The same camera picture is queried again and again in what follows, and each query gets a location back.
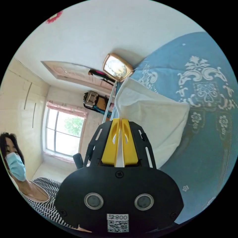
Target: woman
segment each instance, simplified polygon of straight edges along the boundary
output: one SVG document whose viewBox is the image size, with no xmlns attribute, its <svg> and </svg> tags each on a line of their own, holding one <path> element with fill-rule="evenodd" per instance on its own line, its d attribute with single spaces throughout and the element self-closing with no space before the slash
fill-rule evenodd
<svg viewBox="0 0 238 238">
<path fill-rule="evenodd" d="M 0 149 L 10 176 L 16 182 L 20 194 L 28 204 L 47 218 L 63 226 L 76 229 L 64 222 L 54 206 L 61 183 L 49 178 L 36 178 L 33 181 L 26 179 L 24 157 L 14 134 L 2 133 L 0 135 Z M 90 232 L 80 227 L 77 230 Z"/>
</svg>

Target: screw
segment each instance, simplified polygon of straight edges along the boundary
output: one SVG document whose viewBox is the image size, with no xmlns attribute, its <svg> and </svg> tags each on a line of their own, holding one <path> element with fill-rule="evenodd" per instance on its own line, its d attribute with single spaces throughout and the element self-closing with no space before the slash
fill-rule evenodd
<svg viewBox="0 0 238 238">
<path fill-rule="evenodd" d="M 64 217 L 67 216 L 67 212 L 65 210 L 60 210 L 60 212 L 62 213 Z"/>
<path fill-rule="evenodd" d="M 117 171 L 117 172 L 116 172 L 116 177 L 117 177 L 118 179 L 122 178 L 123 176 L 124 176 L 124 173 L 123 173 L 122 171 Z"/>
<path fill-rule="evenodd" d="M 170 215 L 170 218 L 175 218 L 175 216 L 176 216 L 176 213 L 173 212 L 173 213 Z"/>
</svg>

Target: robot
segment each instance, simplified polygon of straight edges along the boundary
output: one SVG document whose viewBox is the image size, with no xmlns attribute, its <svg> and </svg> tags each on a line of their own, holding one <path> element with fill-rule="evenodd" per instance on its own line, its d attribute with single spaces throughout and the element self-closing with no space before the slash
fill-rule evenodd
<svg viewBox="0 0 238 238">
<path fill-rule="evenodd" d="M 124 164 L 121 168 L 115 167 L 119 131 Z M 83 167 L 62 182 L 55 200 L 56 209 L 69 225 L 116 236 L 169 227 L 183 206 L 175 181 L 156 169 L 143 128 L 126 119 L 113 119 L 98 127 Z"/>
</svg>

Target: white cloth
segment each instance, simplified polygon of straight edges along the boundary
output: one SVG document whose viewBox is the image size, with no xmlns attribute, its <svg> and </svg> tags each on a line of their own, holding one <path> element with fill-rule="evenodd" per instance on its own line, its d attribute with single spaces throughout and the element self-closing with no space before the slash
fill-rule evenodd
<svg viewBox="0 0 238 238">
<path fill-rule="evenodd" d="M 189 104 L 164 97 L 127 78 L 116 95 L 115 106 L 120 119 L 128 119 L 143 128 L 159 169 L 180 144 Z M 120 136 L 117 167 L 123 167 L 121 148 Z"/>
</svg>

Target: window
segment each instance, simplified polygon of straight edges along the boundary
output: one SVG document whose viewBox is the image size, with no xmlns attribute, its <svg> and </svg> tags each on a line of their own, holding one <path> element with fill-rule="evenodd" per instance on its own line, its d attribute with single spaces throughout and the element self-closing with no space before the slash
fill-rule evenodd
<svg viewBox="0 0 238 238">
<path fill-rule="evenodd" d="M 46 148 L 63 155 L 79 152 L 84 118 L 49 109 L 46 123 Z"/>
</svg>

